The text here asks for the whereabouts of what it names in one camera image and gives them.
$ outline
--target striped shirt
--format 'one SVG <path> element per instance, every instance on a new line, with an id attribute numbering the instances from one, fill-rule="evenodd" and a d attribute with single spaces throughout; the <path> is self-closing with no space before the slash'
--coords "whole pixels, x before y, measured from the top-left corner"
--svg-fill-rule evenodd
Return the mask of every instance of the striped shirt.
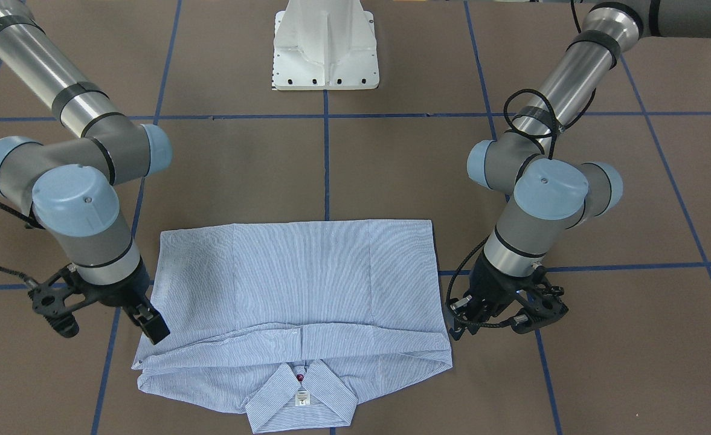
<path id="1" fill-rule="evenodd" d="M 452 367 L 430 221 L 165 231 L 138 388 L 254 433 L 348 426 L 358 403 Z"/>

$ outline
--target size tag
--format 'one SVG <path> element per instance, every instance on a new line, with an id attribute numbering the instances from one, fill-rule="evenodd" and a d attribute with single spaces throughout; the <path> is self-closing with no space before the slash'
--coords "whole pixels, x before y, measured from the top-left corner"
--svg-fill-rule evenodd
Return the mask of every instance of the size tag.
<path id="1" fill-rule="evenodd" d="M 300 389 L 297 391 L 297 407 L 306 407 L 309 405 L 309 391 Z"/>

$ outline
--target brown floor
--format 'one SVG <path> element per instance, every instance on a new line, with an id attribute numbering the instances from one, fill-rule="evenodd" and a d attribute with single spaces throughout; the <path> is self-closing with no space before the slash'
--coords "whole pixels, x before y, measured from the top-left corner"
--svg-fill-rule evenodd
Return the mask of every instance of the brown floor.
<path id="1" fill-rule="evenodd" d="M 488 114 L 505 129 L 504 100 L 540 85 L 575 32 L 567 5 L 472 2 L 477 58 L 464 3 L 363 0 L 382 83 L 324 95 L 269 88 L 285 0 L 183 2 L 178 15 L 172 0 L 28 3 L 118 107 L 173 140 L 172 166 L 143 190 L 150 272 L 167 229 L 427 218 L 444 288 L 504 207 L 469 181 L 469 150 L 492 136 Z M 336 432 L 711 434 L 711 40 L 640 42 L 590 110 L 557 156 L 611 163 L 626 193 L 546 261 L 570 313 L 540 335 L 465 336 L 454 369 L 360 405 Z M 0 66 L 7 135 L 69 137 Z M 118 187 L 130 221 L 139 187 Z M 48 234 L 0 213 L 0 263 L 42 279 L 66 262 Z M 0 274 L 1 435 L 250 433 L 245 416 L 140 393 L 129 369 L 140 332 L 113 309 L 77 319 L 82 332 L 59 338 Z"/>

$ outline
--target floor tile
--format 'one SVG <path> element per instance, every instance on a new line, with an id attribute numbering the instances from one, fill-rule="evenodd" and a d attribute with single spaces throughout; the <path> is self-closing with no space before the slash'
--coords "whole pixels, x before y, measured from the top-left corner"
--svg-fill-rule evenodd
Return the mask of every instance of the floor tile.
<path id="1" fill-rule="evenodd" d="M 31 0 L 36 22 L 126 115 L 153 115 L 176 4 Z M 0 71 L 0 117 L 51 116 L 11 69 Z"/>
<path id="2" fill-rule="evenodd" d="M 461 2 L 363 2 L 374 14 L 379 88 L 331 92 L 331 113 L 485 111 Z"/>
<path id="3" fill-rule="evenodd" d="M 648 111 L 711 111 L 711 39 L 643 39 L 626 62 Z"/>
<path id="4" fill-rule="evenodd" d="M 653 116 L 652 122 L 711 261 L 711 116 Z"/>
<path id="5" fill-rule="evenodd" d="M 449 278 L 441 278 L 446 292 Z M 455 295 L 468 285 L 455 281 Z M 454 368 L 358 405 L 343 435 L 361 433 L 553 433 L 534 334 L 510 328 L 466 333 L 452 342 Z"/>
<path id="6" fill-rule="evenodd" d="M 320 92 L 272 90 L 275 14 L 287 5 L 184 2 L 162 113 L 323 113 Z"/>
<path id="7" fill-rule="evenodd" d="M 137 242 L 156 270 L 165 230 L 322 221 L 320 119 L 162 121 L 173 163 L 146 180 Z"/>
<path id="8" fill-rule="evenodd" d="M 72 139 L 56 121 L 0 122 L 0 138 L 10 135 L 34 138 L 44 145 Z M 128 222 L 132 222 L 139 185 L 139 181 L 116 185 L 121 211 Z M 1 195 L 0 201 L 12 206 Z M 21 270 L 43 281 L 68 264 L 68 259 L 54 237 L 46 231 L 26 230 L 24 225 L 0 210 L 0 265 Z M 0 284 L 6 283 L 19 283 L 19 279 L 0 272 Z"/>
<path id="9" fill-rule="evenodd" d="M 131 370 L 140 330 L 123 317 L 116 333 L 106 399 L 98 433 L 157 435 L 159 433 L 229 433 L 250 435 L 248 418 L 225 414 L 186 402 L 139 391 L 139 371 Z M 328 429 L 277 432 L 292 435 L 328 435 Z"/>
<path id="10" fill-rule="evenodd" d="M 440 269 L 455 269 L 505 206 L 466 173 L 489 137 L 484 118 L 332 119 L 331 219 L 431 219 Z"/>
<path id="11" fill-rule="evenodd" d="M 579 6 L 580 19 L 588 8 Z M 494 112 L 503 111 L 503 104 L 513 92 L 523 88 L 538 89 L 577 34 L 566 3 L 471 2 L 471 20 Z M 515 106 L 520 101 L 515 101 L 509 110 L 518 111 Z M 622 66 L 615 67 L 603 78 L 590 110 L 640 110 Z"/>
<path id="12" fill-rule="evenodd" d="M 89 433 L 113 309 L 77 311 L 65 339 L 30 308 L 22 290 L 0 290 L 0 435 Z"/>
<path id="13" fill-rule="evenodd" d="M 711 434 L 711 282 L 703 268 L 555 275 L 543 330 L 563 433 Z"/>

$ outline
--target folded shirt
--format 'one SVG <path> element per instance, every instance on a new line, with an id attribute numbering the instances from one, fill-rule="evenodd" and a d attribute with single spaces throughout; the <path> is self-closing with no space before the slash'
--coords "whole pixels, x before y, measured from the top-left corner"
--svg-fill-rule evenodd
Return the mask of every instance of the folded shirt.
<path id="1" fill-rule="evenodd" d="M 452 367 L 430 221 L 165 231 L 138 388 L 254 433 L 348 426 L 359 403 Z"/>

